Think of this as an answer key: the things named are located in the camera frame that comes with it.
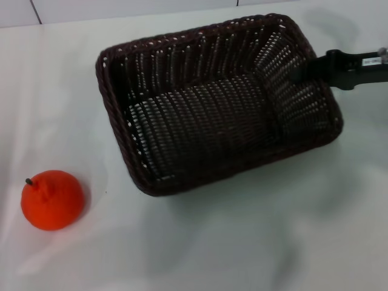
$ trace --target basket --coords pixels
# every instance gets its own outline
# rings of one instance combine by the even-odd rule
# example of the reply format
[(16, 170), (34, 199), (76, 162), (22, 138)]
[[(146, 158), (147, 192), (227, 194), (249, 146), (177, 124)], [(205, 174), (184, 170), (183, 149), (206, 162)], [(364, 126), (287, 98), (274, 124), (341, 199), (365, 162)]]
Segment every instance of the basket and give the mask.
[(333, 141), (330, 87), (294, 84), (316, 58), (287, 16), (249, 16), (107, 48), (96, 75), (137, 187), (183, 192)]

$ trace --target dark brown wicker basket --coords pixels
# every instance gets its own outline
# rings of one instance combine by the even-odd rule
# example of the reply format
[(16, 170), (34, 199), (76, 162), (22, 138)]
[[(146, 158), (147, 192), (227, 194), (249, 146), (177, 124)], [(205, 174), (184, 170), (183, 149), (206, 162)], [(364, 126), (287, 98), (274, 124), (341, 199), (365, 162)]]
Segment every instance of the dark brown wicker basket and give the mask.
[(328, 85), (289, 80), (315, 57), (275, 14), (104, 50), (99, 89), (135, 184), (174, 194), (333, 141), (343, 120)]

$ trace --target woven pattern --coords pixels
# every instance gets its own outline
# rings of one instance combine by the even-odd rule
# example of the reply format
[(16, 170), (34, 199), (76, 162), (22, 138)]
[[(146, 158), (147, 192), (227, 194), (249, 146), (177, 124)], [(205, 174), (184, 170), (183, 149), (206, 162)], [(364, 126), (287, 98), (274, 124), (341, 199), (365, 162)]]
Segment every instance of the woven pattern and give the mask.
[(281, 15), (103, 51), (99, 89), (136, 185), (174, 194), (333, 141), (343, 121), (330, 88), (289, 80), (314, 57)]

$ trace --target white surface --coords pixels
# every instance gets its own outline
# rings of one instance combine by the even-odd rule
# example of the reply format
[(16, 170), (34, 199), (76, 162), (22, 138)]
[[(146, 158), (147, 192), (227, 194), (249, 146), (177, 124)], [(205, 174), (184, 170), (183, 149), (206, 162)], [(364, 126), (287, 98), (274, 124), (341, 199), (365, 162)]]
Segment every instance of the white surface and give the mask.
[(34, 0), (42, 23), (236, 6), (236, 0)]
[[(331, 145), (152, 198), (127, 174), (94, 69), (113, 44), (269, 12), (291, 16), (319, 55), (369, 52), (387, 44), (386, 11), (305, 0), (0, 30), (0, 290), (387, 290), (388, 84), (335, 90), (345, 128)], [(92, 195), (53, 233), (19, 206), (26, 177), (48, 169)]]
[(0, 27), (38, 23), (29, 0), (0, 0)]

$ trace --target toy orange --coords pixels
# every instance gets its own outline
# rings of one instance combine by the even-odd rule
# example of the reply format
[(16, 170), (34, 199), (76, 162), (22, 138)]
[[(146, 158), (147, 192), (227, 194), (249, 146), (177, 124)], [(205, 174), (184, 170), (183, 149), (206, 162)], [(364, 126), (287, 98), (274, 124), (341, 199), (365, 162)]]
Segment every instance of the toy orange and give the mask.
[(81, 214), (85, 198), (78, 180), (57, 170), (25, 180), (21, 207), (30, 223), (43, 230), (58, 230), (73, 223)]

